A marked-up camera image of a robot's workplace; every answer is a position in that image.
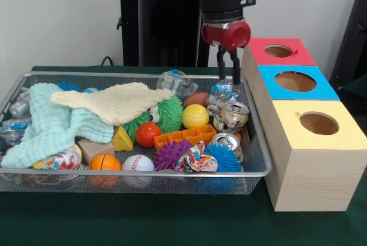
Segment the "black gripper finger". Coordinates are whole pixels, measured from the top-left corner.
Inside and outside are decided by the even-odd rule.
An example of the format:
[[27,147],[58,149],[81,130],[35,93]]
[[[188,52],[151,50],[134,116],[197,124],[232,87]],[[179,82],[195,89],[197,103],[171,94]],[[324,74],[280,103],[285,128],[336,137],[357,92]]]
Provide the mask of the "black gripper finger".
[[233,75],[232,75],[233,85],[239,85],[241,83],[241,75],[240,75],[241,70],[237,50],[236,49],[230,50],[229,55],[233,62]]
[[218,67],[218,74],[220,80],[226,79],[226,73],[225,73],[225,61],[224,61],[224,54],[226,50],[222,46],[218,46],[218,52],[217,52],[217,67]]

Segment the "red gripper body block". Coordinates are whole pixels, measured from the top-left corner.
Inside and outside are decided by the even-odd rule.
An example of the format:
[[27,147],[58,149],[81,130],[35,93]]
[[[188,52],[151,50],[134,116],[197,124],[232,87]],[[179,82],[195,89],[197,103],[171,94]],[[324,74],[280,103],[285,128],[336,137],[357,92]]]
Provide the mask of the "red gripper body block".
[[223,24],[203,24],[203,39],[224,49],[244,48],[251,38],[251,29],[245,21],[233,21]]

